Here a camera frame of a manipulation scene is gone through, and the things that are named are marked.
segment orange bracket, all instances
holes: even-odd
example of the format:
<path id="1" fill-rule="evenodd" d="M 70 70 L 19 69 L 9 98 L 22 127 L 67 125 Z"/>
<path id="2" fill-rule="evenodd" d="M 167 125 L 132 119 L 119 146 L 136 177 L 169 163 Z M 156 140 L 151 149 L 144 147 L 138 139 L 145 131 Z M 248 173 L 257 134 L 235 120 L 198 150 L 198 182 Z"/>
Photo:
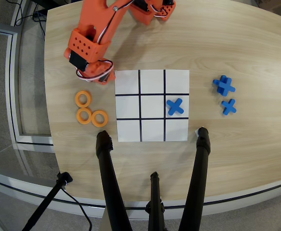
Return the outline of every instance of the orange bracket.
<path id="1" fill-rule="evenodd" d="M 148 25 L 153 17 L 166 21 L 175 8 L 173 0 L 84 0 L 77 28 L 71 34 L 65 57 L 80 79 L 107 84 L 115 79 L 114 64 L 104 57 L 119 23 L 131 6 L 135 18 Z"/>

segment cable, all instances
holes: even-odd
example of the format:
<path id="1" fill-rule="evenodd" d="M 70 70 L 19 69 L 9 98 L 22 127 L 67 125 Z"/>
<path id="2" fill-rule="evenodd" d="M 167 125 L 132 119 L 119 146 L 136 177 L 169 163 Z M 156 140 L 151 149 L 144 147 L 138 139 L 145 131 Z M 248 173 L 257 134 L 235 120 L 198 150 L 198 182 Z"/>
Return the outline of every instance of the cable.
<path id="1" fill-rule="evenodd" d="M 19 5 L 19 9 L 18 11 L 20 10 L 20 15 L 21 15 L 21 20 L 23 19 L 23 10 L 21 8 L 21 4 L 19 4 L 18 2 L 12 2 L 12 1 L 9 1 L 9 0 L 6 0 L 8 3 L 11 3 L 11 4 L 16 4 L 16 5 Z"/>
<path id="2" fill-rule="evenodd" d="M 167 13 L 167 11 L 164 8 L 162 8 L 160 11 L 158 11 L 153 5 L 150 5 L 150 6 L 157 13 L 161 13 L 162 11 L 164 11 L 166 13 L 166 15 L 154 15 L 154 17 L 157 17 L 157 18 L 165 18 L 165 17 L 167 17 L 168 13 Z"/>
<path id="3" fill-rule="evenodd" d="M 20 25 L 22 24 L 22 22 L 23 22 L 22 20 L 23 20 L 24 18 L 31 17 L 32 15 L 33 15 L 33 14 L 28 15 L 28 16 L 26 16 L 26 17 L 21 17 L 20 19 L 18 19 L 18 20 L 15 22 L 15 26 L 20 26 Z"/>
<path id="4" fill-rule="evenodd" d="M 70 198 L 72 198 L 72 199 L 79 205 L 79 207 L 80 207 L 81 210 L 82 210 L 82 213 L 83 213 L 84 216 L 87 218 L 87 220 L 88 220 L 88 222 L 89 222 L 89 224 L 90 224 L 89 231 L 91 231 L 91 230 L 92 230 L 92 222 L 90 221 L 90 219 L 89 219 L 89 217 L 87 216 L 86 212 L 83 210 L 83 207 L 81 206 L 81 204 L 80 204 L 74 197 L 72 197 L 70 194 L 68 194 L 66 191 L 64 191 L 63 188 L 61 188 L 61 190 L 62 190 L 66 195 L 68 195 Z"/>
<path id="5" fill-rule="evenodd" d="M 76 68 L 76 75 L 78 76 L 78 78 L 82 79 L 82 80 L 86 80 L 87 82 L 92 82 L 96 79 L 99 79 L 99 78 L 105 76 L 105 75 L 108 75 L 114 67 L 113 62 L 110 61 L 110 60 L 99 60 L 99 61 L 104 62 L 104 63 L 109 63 L 109 64 L 111 64 L 111 66 L 105 72 L 103 72 L 103 73 L 101 73 L 97 76 L 94 76 L 94 77 L 83 77 L 83 75 L 79 72 L 79 69 Z"/>
<path id="6" fill-rule="evenodd" d="M 258 8 L 260 8 L 260 6 L 259 6 L 259 4 L 258 4 L 257 0 L 255 0 L 255 2 L 256 2 L 256 4 L 257 4 Z"/>
<path id="7" fill-rule="evenodd" d="M 45 31 L 44 31 L 44 29 L 43 29 L 43 26 L 42 26 L 42 23 L 41 23 L 41 20 L 40 20 L 40 12 L 39 12 L 39 7 L 38 7 L 38 5 L 35 3 L 35 7 L 36 7 L 36 10 L 37 10 L 37 13 L 38 13 L 38 19 L 39 19 L 39 23 L 40 23 L 40 29 L 42 30 L 42 34 L 43 34 L 43 38 L 44 38 L 44 41 L 45 41 L 45 36 L 46 36 L 46 34 L 45 34 Z"/>
<path id="8" fill-rule="evenodd" d="M 112 17 L 111 17 L 109 23 L 107 24 L 107 26 L 104 28 L 104 30 L 102 31 L 102 33 L 101 33 L 100 36 L 98 37 L 98 39 L 97 39 L 97 43 L 98 43 L 98 44 L 101 44 L 102 38 L 104 37 L 104 34 L 107 32 L 107 30 L 108 30 L 108 28 L 109 28 L 109 26 L 110 26 L 110 24 L 111 24 L 113 18 L 114 18 L 115 15 L 116 15 L 116 12 L 118 12 L 118 10 L 121 10 L 121 9 L 124 8 L 124 7 L 129 6 L 133 1 L 134 1 L 134 0 L 131 0 L 131 1 L 129 1 L 127 4 L 125 4 L 125 5 L 123 5 L 123 6 L 120 6 L 120 7 L 117 9 L 117 11 L 114 12 L 114 14 L 112 15 Z"/>

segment orange ring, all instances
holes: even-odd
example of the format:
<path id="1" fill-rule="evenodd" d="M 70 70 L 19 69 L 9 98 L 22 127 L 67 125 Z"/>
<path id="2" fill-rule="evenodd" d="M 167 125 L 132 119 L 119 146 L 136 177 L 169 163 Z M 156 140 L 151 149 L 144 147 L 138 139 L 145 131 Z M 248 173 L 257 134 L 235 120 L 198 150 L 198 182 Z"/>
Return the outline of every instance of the orange ring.
<path id="1" fill-rule="evenodd" d="M 97 120 L 95 118 L 97 114 L 101 114 L 104 117 L 104 122 L 103 123 L 100 124 L 99 122 L 97 122 Z M 94 124 L 94 126 L 96 126 L 98 128 L 101 128 L 101 127 L 105 126 L 108 123 L 108 115 L 107 115 L 107 113 L 105 111 L 102 111 L 102 110 L 97 110 L 97 111 L 93 112 L 93 114 L 92 114 L 92 123 Z"/>
<path id="2" fill-rule="evenodd" d="M 82 104 L 79 100 L 80 95 L 85 95 L 87 97 L 87 102 L 85 104 Z M 91 103 L 91 94 L 86 91 L 86 90 L 81 90 L 80 92 L 78 92 L 75 96 L 75 102 L 77 104 L 78 107 L 87 107 L 89 106 L 89 104 Z"/>
<path id="3" fill-rule="evenodd" d="M 89 115 L 89 118 L 87 120 L 84 120 L 82 117 L 81 117 L 81 112 L 86 112 L 88 113 Z M 89 109 L 89 108 L 80 108 L 78 111 L 77 111 L 77 120 L 78 122 L 80 122 L 81 124 L 89 124 L 91 122 L 91 119 L 92 119 L 92 111 Z"/>

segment blue x piece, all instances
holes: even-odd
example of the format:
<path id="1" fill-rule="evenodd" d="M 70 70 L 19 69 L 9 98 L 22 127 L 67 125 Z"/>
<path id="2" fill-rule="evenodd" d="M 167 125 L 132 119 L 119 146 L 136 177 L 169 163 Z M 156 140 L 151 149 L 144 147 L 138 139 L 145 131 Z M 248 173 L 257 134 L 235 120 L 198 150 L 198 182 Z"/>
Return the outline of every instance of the blue x piece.
<path id="1" fill-rule="evenodd" d="M 180 107 L 182 99 L 178 98 L 175 103 L 171 100 L 167 100 L 166 103 L 170 106 L 170 110 L 168 111 L 170 116 L 172 116 L 176 111 L 180 114 L 183 114 L 184 110 Z"/>
<path id="2" fill-rule="evenodd" d="M 224 115 L 228 115 L 229 112 L 233 112 L 233 113 L 236 113 L 237 112 L 237 109 L 235 109 L 233 107 L 233 105 L 235 104 L 235 100 L 234 99 L 231 99 L 229 100 L 229 102 L 226 102 L 226 101 L 222 101 L 222 105 L 225 107 L 224 111 L 223 111 L 223 114 Z"/>
<path id="3" fill-rule="evenodd" d="M 217 85 L 217 92 L 220 93 L 222 96 L 227 96 L 228 92 L 235 92 L 236 89 L 231 85 L 231 78 L 228 78 L 225 75 L 221 76 L 221 79 L 213 80 L 213 83 Z"/>

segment red and white wire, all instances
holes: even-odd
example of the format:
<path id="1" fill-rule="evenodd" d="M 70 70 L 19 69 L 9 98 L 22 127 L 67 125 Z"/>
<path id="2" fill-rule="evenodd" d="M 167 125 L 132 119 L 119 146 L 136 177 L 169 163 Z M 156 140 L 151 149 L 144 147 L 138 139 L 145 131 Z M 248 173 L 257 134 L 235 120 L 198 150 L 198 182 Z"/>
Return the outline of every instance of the red and white wire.
<path id="1" fill-rule="evenodd" d="M 109 68 L 107 71 L 105 71 L 105 72 L 103 72 L 103 73 L 101 73 L 101 74 L 99 74 L 99 75 L 97 75 L 97 76 L 94 76 L 94 77 L 83 77 L 83 75 L 79 72 L 79 69 L 76 68 L 76 70 L 77 70 L 77 71 L 76 71 L 76 75 L 78 76 L 78 78 L 79 78 L 79 79 L 82 79 L 82 80 L 85 80 L 85 81 L 87 81 L 87 82 L 92 82 L 92 81 L 94 81 L 94 80 L 97 80 L 97 79 L 99 79 L 99 78 L 101 78 L 101 77 L 103 77 L 103 76 L 109 74 L 109 73 L 112 71 L 112 69 L 113 69 L 113 67 L 114 67 L 112 61 L 110 61 L 110 60 L 99 60 L 99 61 L 104 62 L 104 63 L 109 63 L 109 64 L 111 64 L 110 68 Z"/>

